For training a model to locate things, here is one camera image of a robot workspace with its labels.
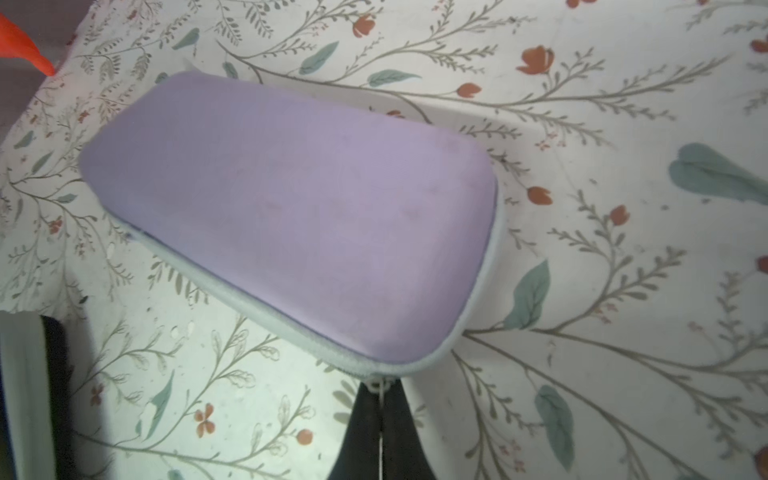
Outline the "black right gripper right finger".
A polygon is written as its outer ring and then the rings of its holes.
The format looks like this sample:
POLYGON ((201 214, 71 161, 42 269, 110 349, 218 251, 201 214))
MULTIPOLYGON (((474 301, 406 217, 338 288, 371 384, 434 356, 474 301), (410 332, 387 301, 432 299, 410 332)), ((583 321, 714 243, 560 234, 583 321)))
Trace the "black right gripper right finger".
POLYGON ((384 393, 381 416, 382 478, 436 480, 400 380, 391 383, 384 393))

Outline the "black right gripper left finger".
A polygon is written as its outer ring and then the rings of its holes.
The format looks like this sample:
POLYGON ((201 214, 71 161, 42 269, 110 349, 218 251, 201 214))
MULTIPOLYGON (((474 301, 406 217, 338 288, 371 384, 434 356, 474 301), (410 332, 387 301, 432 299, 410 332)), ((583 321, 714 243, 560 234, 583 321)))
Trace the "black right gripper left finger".
POLYGON ((361 383, 329 480, 379 479, 381 423, 379 396, 361 383))

